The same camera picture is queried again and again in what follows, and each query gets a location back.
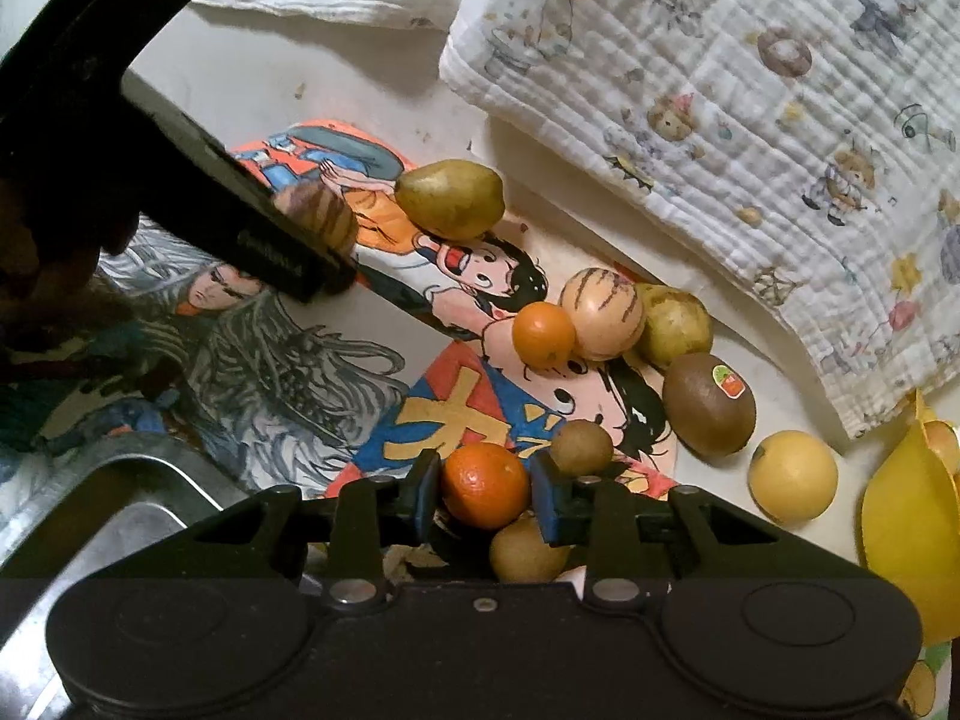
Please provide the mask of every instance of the small orange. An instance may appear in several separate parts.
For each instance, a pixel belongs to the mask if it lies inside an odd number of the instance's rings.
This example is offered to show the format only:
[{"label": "small orange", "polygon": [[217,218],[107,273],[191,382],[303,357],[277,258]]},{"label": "small orange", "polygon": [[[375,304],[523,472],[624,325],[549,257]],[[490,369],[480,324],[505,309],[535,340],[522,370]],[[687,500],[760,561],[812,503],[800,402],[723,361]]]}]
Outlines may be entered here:
[{"label": "small orange", "polygon": [[530,477],[510,450],[496,443],[469,443],[443,464],[440,492],[446,509],[460,522],[496,531],[529,505]]},{"label": "small orange", "polygon": [[541,370],[563,365],[577,343],[573,319],[560,306],[544,301],[520,309],[514,317],[512,334],[517,357],[525,365]]}]

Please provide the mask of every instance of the red and green sticker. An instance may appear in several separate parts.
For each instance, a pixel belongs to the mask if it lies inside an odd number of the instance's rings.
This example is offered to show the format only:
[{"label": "red and green sticker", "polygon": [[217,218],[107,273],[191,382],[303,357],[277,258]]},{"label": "red and green sticker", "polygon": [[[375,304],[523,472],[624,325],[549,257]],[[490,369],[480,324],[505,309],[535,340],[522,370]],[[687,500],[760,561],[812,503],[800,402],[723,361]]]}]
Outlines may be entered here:
[{"label": "red and green sticker", "polygon": [[731,400],[736,400],[747,391],[743,379],[737,376],[726,365],[717,365],[713,369],[713,381],[723,389],[724,394]]}]

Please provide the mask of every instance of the pink balloon print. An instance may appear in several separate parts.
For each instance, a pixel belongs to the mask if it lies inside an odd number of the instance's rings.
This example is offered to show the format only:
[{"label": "pink balloon print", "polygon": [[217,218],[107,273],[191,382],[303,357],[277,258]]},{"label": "pink balloon print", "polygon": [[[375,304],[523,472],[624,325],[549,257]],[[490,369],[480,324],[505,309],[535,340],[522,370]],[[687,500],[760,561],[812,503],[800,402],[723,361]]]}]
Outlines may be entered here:
[{"label": "pink balloon print", "polygon": [[917,318],[918,310],[919,306],[913,300],[901,300],[891,310],[887,322],[894,330],[902,330]]}]

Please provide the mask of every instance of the stainless steel sink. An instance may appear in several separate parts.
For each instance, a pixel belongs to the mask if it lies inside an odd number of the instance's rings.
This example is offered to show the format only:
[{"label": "stainless steel sink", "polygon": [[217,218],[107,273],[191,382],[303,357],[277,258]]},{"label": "stainless steel sink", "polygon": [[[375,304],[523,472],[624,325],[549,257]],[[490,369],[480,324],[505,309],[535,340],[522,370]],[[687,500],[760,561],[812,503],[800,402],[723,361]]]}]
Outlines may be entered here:
[{"label": "stainless steel sink", "polygon": [[99,440],[70,461],[0,532],[0,718],[69,710],[44,629],[71,584],[245,497],[165,436]]}]

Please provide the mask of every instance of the yellow bag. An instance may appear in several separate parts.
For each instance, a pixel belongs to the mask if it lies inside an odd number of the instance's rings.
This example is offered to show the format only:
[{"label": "yellow bag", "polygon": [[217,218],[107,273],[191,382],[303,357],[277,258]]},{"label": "yellow bag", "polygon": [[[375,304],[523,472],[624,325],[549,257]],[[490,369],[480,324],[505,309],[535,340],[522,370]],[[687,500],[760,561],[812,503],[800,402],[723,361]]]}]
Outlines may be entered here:
[{"label": "yellow bag", "polygon": [[867,566],[914,603],[929,647],[960,637],[960,502],[952,475],[960,450],[952,425],[918,392],[914,415],[867,485],[860,526]]}]

